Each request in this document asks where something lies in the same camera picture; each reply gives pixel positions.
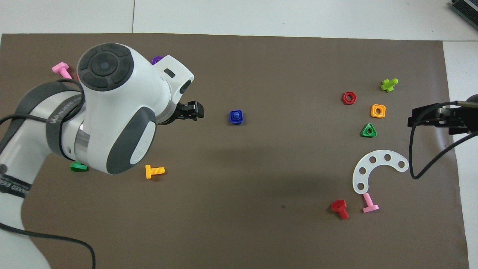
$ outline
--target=black cable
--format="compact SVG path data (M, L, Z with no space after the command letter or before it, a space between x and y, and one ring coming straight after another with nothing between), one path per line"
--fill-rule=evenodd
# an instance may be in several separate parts
M415 128L418 126L418 124L421 122L422 118L425 117L426 114L428 114L429 112L435 110L436 108L439 108L439 107L443 107L443 106L447 106L447 105L457 105L457 101L452 101L452 102L445 102L445 103L441 103L441 104L437 104L437 105L434 105L434 106L431 106L427 109L425 109L422 113L420 113L420 115L418 115L418 117L416 118L415 122L413 123L413 126L412 126L412 131L410 132L410 144L409 144L409 147L408 147L408 162L409 162L409 165L410 165L410 174L412 176L413 179L419 179L436 161L438 161L439 158L441 158L443 155L445 155L448 151L450 151L451 149L453 149L454 147L456 147L457 145L467 141L468 139L470 138L473 138L475 136L478 135L478 131L477 132L474 132L474 133L471 133L461 139L459 139L458 141L454 142L453 144L451 144L450 146L446 147L444 150L442 150L440 153L438 153L438 155L436 155L423 169L422 171L420 171L418 173L418 175L415 175L414 172L413 172L413 159L412 159L412 148L413 148L413 135L415 134Z
M39 122L42 122L42 123L45 123L46 122L46 119L44 118L40 118L40 117L37 117L37 116L33 116L33 115L29 115L29 114L10 114L8 116L5 116L3 118L0 119L0 124L6 122L7 120L10 120L10 119L28 119L28 120L34 120L34 121L39 121Z
M77 240L77 239L66 237L66 236L40 234L40 233L20 230L20 229L5 225L3 223L0 223L0 229L3 229L5 231L9 231L9 232L12 232L12 233L21 234L21 235L27 235L27 236L33 236L33 237L39 237L39 238L57 239L57 240L63 240L63 241L68 241L68 242L73 242L73 243L83 245L91 253L91 260L92 260L92 267L91 268L95 269L95 267L96 267L95 251L93 250L93 248L88 243L83 242L81 240Z
M81 86L81 84L76 80L64 78L64 79L59 79L57 81L58 82L71 82L71 83L76 84L80 88L81 101L64 118L64 121L68 121L68 120L72 119L75 115L77 115L78 112L80 112L81 108L83 107L83 104L85 103L85 93L83 92L83 87ZM0 119L0 124L4 123L5 121L10 120L10 119L28 119L28 120L39 121L39 122L42 122L42 123L46 122L46 119L44 119L44 118L29 115L29 114L11 114L11 115L8 115L6 117L1 118ZM80 244L82 246L85 246L89 250L89 252L91 253L92 269L95 269L95 267L96 267L95 251L93 250L93 248L88 243L83 242L81 240L66 237L66 236L49 235L49 234L41 234L41 233L25 231L25 230L21 230L21 229L17 229L17 228L5 225L3 223L0 223L0 229L11 232L11 233L17 233L17 234L20 234L20 235L27 235L27 236L33 236L33 237L39 237L39 238L48 238L48 239L57 239L57 240L63 240L63 241L68 241L68 242L73 242L73 243Z
M77 80L70 79L70 78L62 78L57 80L57 82L71 82L80 88L80 93L81 93L81 101L80 103L63 119L64 122L67 122L71 120L73 117L80 112L81 108L85 104L85 92L83 91L83 86L81 86L81 83Z

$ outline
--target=orange nut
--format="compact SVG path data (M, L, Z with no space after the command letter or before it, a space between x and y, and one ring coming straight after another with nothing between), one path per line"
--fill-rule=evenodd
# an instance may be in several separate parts
M385 118L386 107L384 105L374 104L372 105L372 110L370 116L374 118Z

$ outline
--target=yellow bolt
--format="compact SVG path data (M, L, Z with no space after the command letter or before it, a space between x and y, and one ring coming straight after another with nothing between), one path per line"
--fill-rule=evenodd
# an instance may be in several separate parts
M164 167L151 168L151 165L146 165L146 178L151 179L151 175L161 175L165 173Z

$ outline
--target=red nut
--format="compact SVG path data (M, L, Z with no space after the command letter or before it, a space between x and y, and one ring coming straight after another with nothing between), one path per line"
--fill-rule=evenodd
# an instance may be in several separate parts
M342 95L342 102L344 102L346 105L351 105L355 103L356 100L357 95L355 95L353 91L344 92L344 95Z

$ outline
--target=blue nut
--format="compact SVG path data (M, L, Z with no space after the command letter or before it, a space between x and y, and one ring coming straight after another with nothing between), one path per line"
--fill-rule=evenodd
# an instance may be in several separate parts
M242 117L241 110L233 110L229 113L229 121L234 125L242 124L244 117Z

